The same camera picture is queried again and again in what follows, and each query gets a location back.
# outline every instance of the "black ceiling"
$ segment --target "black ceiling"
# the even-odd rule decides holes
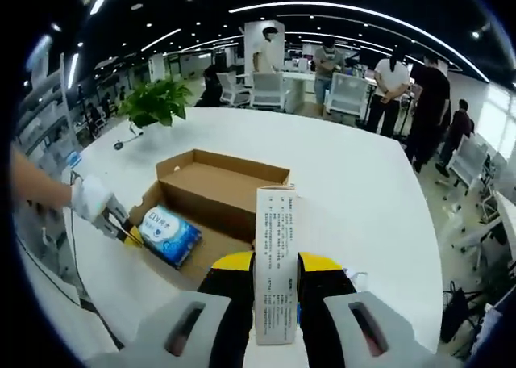
[[[135,57],[142,60],[142,57],[146,58],[154,51],[175,51],[178,50],[178,46],[185,48],[195,45],[196,40],[202,43],[217,39],[219,34],[222,37],[239,35],[239,27],[261,17],[283,22],[286,31],[320,31],[360,38],[389,48],[401,45],[415,57],[420,57],[427,51],[420,45],[423,44],[458,65],[468,76],[480,78],[459,57],[433,40],[398,23],[365,13],[321,6],[276,6],[234,14],[228,12],[241,6],[285,1],[333,2],[393,16],[449,44],[490,79],[510,86],[513,78],[514,66],[510,63],[506,47],[502,45],[503,39],[499,36],[499,31],[495,30],[493,17],[489,17],[489,10],[485,8],[488,3],[482,6],[476,2],[478,0],[106,0],[101,10],[90,16],[89,11],[94,1],[89,0],[89,5],[78,9],[79,12],[76,9],[73,14],[61,16],[62,22],[57,22],[63,27],[63,32],[55,33],[54,51],[64,50],[69,58],[78,50],[79,78],[91,74],[98,62],[110,56],[118,56],[121,60],[122,57],[136,52]],[[143,4],[143,7],[132,10],[131,7],[137,3]],[[310,19],[309,15],[315,15],[315,18]],[[321,15],[334,18],[323,18]],[[487,22],[491,22],[491,28],[479,40],[474,40],[471,36],[472,31],[480,29]],[[362,23],[369,23],[370,26],[364,27]],[[400,33],[420,44],[412,44],[408,39],[373,27],[375,25]],[[146,52],[140,52],[142,47],[176,28],[180,28],[181,32],[161,41]],[[316,40],[317,36],[303,38]],[[287,40],[299,41],[298,36],[287,36]],[[84,43],[80,49],[77,48],[78,42]]]

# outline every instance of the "white paper box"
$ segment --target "white paper box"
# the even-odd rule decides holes
[[[256,195],[255,321],[258,345],[294,342],[298,307],[297,195],[268,186]]]

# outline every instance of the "blue tissue package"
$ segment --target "blue tissue package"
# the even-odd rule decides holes
[[[201,231],[162,206],[145,214],[139,233],[148,245],[177,268],[201,239]]]

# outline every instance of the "potted plant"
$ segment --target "potted plant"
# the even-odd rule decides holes
[[[186,119],[186,99],[192,92],[183,82],[171,77],[138,86],[119,108],[120,115],[128,115],[138,128],[159,122],[172,126],[173,115]]]

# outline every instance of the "white glove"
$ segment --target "white glove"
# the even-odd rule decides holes
[[[72,185],[72,202],[70,207],[84,220],[93,223],[106,209],[113,197],[102,182],[87,176],[84,180],[78,178]]]

